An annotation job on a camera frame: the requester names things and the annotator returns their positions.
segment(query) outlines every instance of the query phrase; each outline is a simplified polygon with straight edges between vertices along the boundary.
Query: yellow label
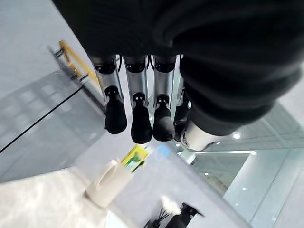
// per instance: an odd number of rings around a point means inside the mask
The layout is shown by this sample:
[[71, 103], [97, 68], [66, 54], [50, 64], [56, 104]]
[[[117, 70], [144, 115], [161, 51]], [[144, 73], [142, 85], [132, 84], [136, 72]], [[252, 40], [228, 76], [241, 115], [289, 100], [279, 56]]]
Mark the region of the yellow label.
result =
[[120, 163], [127, 169], [132, 171], [139, 165], [139, 163], [145, 160], [148, 155], [149, 154], [145, 151], [143, 147], [135, 145]]

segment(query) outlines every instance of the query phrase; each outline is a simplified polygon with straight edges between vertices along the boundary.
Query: black fabric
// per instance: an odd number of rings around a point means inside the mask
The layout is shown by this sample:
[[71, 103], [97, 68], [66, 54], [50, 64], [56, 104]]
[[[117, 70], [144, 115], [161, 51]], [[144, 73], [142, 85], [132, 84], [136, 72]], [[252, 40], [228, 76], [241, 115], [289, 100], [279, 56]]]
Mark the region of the black fabric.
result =
[[189, 118], [206, 132], [255, 121], [301, 74], [303, 0], [53, 2], [89, 55], [183, 54]]
[[144, 144], [152, 138], [152, 128], [149, 120], [149, 111], [143, 106], [143, 102], [137, 102], [132, 111], [133, 120], [131, 137], [134, 143]]
[[165, 103], [160, 103], [160, 106], [155, 110], [152, 132], [154, 139], [161, 142], [170, 141], [174, 137], [171, 113]]

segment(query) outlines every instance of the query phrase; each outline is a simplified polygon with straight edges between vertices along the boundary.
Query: black cable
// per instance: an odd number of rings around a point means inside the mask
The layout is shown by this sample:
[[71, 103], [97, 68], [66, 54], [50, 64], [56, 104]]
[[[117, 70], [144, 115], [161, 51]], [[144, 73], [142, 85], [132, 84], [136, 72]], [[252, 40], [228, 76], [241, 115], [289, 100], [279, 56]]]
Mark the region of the black cable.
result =
[[28, 127], [26, 130], [24, 130], [20, 135], [18, 135], [16, 138], [14, 138], [10, 143], [8, 143], [5, 147], [3, 147], [0, 150], [0, 153], [2, 153], [4, 150], [6, 150], [9, 146], [11, 146], [16, 140], [18, 140], [21, 136], [23, 136], [26, 132], [28, 132], [31, 128], [33, 128], [36, 124], [38, 124], [41, 120], [43, 120], [45, 117], [47, 117], [49, 114], [51, 114], [53, 111], [55, 111], [57, 108], [59, 108], [64, 102], [66, 102], [68, 99], [72, 98], [76, 93], [78, 93], [81, 89], [80, 87], [77, 89], [74, 93], [72, 93], [70, 96], [68, 96], [66, 99], [64, 99], [62, 102], [60, 102], [58, 105], [56, 105], [54, 108], [52, 108], [49, 112], [47, 112], [43, 117], [38, 119], [36, 122], [34, 122], [30, 127]]
[[152, 63], [152, 56], [151, 55], [149, 55], [149, 62], [151, 64], [152, 70], [154, 70], [154, 66], [153, 66], [153, 63]]
[[120, 68], [122, 68], [122, 55], [119, 55], [119, 59], [120, 59], [120, 62], [119, 62], [119, 66], [118, 66], [118, 72], [120, 71]]
[[148, 55], [147, 56], [147, 70], [148, 70], [149, 65], [150, 65], [150, 58], [151, 58], [151, 55]]

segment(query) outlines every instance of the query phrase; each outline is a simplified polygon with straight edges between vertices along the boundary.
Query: white wall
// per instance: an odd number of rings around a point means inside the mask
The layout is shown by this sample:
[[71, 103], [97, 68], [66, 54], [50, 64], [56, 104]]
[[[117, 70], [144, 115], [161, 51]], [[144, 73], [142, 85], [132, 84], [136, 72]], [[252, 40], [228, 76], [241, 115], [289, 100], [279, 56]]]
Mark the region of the white wall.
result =
[[272, 228], [299, 170], [304, 167], [304, 150], [256, 152], [244, 163], [224, 198], [254, 228]]
[[51, 0], [0, 1], [0, 98], [58, 70], [47, 47], [83, 49]]
[[276, 220], [275, 228], [304, 227], [304, 170], [301, 169]]

